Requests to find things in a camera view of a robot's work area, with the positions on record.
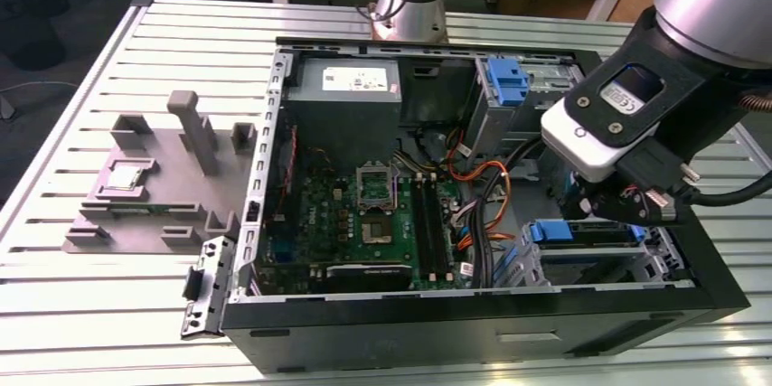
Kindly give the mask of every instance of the motherboard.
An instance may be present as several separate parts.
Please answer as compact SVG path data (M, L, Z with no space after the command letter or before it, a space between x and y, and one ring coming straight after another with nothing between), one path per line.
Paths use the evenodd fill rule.
M297 233L269 235L262 294L464 286L446 225L458 206L453 181L401 176L378 164L352 176L312 174L300 184Z

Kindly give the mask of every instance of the case side panel hinge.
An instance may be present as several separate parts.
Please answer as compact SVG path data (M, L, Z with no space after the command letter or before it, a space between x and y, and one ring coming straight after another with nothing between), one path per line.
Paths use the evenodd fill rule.
M236 243L226 237L205 241L194 267L188 270L182 296L188 300L180 336L184 340L222 336L221 314Z

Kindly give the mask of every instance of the aluminum workbench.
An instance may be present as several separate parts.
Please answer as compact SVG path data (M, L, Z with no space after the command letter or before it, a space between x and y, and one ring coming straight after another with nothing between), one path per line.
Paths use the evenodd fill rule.
M450 42L608 55L629 27L449 14L448 29ZM108 129L118 113L145 114L150 127L176 127L166 97L190 89L214 128L260 124L280 35L350 39L369 32L344 7L154 0L129 8L0 213L0 384L262 379L225 339L178 340L180 293L196 257L69 255L58 247L113 146ZM770 164L736 127L693 167L714 193L745 185ZM285 374L262 382L772 384L772 198L697 213L753 304L718 323L680 329L614 357Z

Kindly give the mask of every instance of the expansion slot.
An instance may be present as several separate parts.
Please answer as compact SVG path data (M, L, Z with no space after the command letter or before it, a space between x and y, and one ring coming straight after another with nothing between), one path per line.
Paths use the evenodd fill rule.
M433 261L424 208L424 180L410 180L412 226L414 229L414 244L418 248L418 271L421 278L432 273Z
M448 249L445 247L445 234L442 233L442 213L436 196L436 181L425 183L424 188L425 223L432 243L433 271L437 278L445 278L449 273Z
M422 178L412 180L410 197L421 277L444 279L449 273L449 263L436 182Z

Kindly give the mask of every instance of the green motherboard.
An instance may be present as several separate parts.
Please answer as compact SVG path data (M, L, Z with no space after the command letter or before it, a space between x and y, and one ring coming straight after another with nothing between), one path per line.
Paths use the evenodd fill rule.
M457 273L426 275L416 236L413 213L414 179L394 177L390 186L374 176L313 175L300 185L297 235L292 240L272 238L270 263L262 264L262 287L276 294L313 294L325 267L345 264L398 264L410 267L412 290L453 289L462 286ZM437 218L446 221L458 199L452 181L436 181ZM392 196L392 210L365 210L361 198ZM440 232L441 256L452 267L452 240L445 226Z

